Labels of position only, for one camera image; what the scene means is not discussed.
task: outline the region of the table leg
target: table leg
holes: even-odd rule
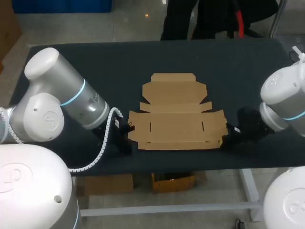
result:
[[[255,185],[255,181],[251,169],[240,169],[240,173],[248,201],[249,202],[257,201],[260,204],[260,208],[250,209],[250,217],[252,222],[259,222],[264,219],[263,203],[267,190],[270,187],[270,185],[274,182],[274,180],[282,173],[286,172],[287,170],[288,170],[287,167],[278,168],[276,173],[273,175],[272,179],[270,180],[269,184],[267,185],[263,196],[260,197]]]
[[[286,3],[287,3],[287,0],[281,0],[280,1],[278,11],[275,14],[275,18],[272,22],[271,29],[270,29],[270,32],[269,32],[269,37],[270,38],[273,38],[275,36],[277,25],[278,25],[278,22],[280,21],[280,17],[282,16],[282,14],[285,10]]]

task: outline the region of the black table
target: black table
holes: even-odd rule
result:
[[[31,48],[27,61],[46,47],[59,50],[110,107],[118,107],[125,117],[129,110],[139,111],[139,102],[144,100],[142,85],[153,73],[194,73],[197,81],[207,85],[204,101],[212,101],[214,111],[223,109],[227,121],[234,125],[240,107],[259,107],[265,79],[292,64],[282,46],[272,39],[36,46]],[[22,72],[11,104],[20,101],[28,85]],[[68,167],[87,165],[100,150],[95,135],[66,114],[62,134],[38,145],[54,151]],[[258,144],[240,144],[231,151],[141,151],[134,143],[132,156],[112,149],[96,166],[78,176],[303,165],[305,139],[287,129]]]

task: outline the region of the open cardboard box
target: open cardboard box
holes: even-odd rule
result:
[[[206,112],[212,102],[200,104],[207,96],[206,86],[192,73],[155,73],[143,85],[140,103],[148,113],[130,111],[135,130],[128,137],[138,149],[184,150],[219,148],[226,135],[224,111]]]

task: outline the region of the floor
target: floor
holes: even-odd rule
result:
[[[279,24],[279,34],[305,33],[303,0],[289,0]],[[131,42],[159,40],[166,15],[162,0],[115,0],[113,11],[104,14],[20,14],[23,35],[3,60],[0,75],[0,105],[6,106],[14,91],[29,48],[33,45],[79,42]],[[254,23],[252,29],[267,35],[272,17]],[[191,17],[190,34],[195,26],[196,10]],[[263,193],[274,168],[253,169],[259,192]],[[222,203],[245,201],[238,171],[207,171],[207,181],[198,180],[187,192],[152,194],[145,175],[133,193],[90,196],[89,208],[145,205]],[[146,215],[92,217],[84,219],[85,229],[111,228],[209,228],[232,229],[235,218],[246,221],[248,229],[265,229],[264,222],[252,223],[248,211],[162,213]]]

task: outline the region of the black pants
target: black pants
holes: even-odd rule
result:
[[[198,0],[168,0],[161,40],[186,40],[190,17]],[[199,0],[192,39],[213,39],[225,21],[229,0]]]

